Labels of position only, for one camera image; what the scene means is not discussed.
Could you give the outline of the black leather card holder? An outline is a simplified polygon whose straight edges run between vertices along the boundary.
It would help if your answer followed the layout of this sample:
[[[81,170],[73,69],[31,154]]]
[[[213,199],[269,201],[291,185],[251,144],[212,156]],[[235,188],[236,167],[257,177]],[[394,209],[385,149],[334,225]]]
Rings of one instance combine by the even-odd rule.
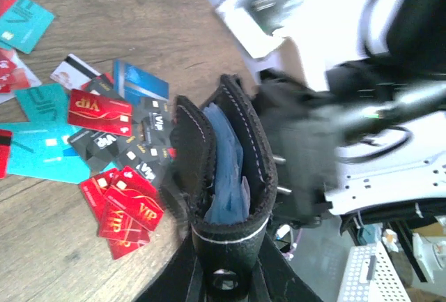
[[[235,75],[197,107],[175,100],[174,183],[208,301],[241,301],[252,283],[277,194],[270,145]]]

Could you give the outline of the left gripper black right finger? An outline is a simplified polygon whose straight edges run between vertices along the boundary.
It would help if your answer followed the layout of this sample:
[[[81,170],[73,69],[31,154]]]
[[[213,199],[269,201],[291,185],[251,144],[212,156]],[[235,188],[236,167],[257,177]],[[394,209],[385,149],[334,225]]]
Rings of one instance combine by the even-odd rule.
[[[322,302],[265,235],[252,271],[250,301]]]

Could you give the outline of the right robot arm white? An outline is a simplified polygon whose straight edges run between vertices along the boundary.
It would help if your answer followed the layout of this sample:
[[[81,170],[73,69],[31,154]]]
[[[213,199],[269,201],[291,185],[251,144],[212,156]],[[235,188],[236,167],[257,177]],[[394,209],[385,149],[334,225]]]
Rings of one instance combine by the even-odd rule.
[[[259,82],[272,221],[445,213],[445,0],[209,0]]]

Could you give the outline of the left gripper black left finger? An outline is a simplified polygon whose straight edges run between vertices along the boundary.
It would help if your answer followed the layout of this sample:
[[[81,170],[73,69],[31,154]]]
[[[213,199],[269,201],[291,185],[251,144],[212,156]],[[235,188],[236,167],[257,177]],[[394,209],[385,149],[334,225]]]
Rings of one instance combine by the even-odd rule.
[[[136,302],[204,302],[203,270],[188,235]]]

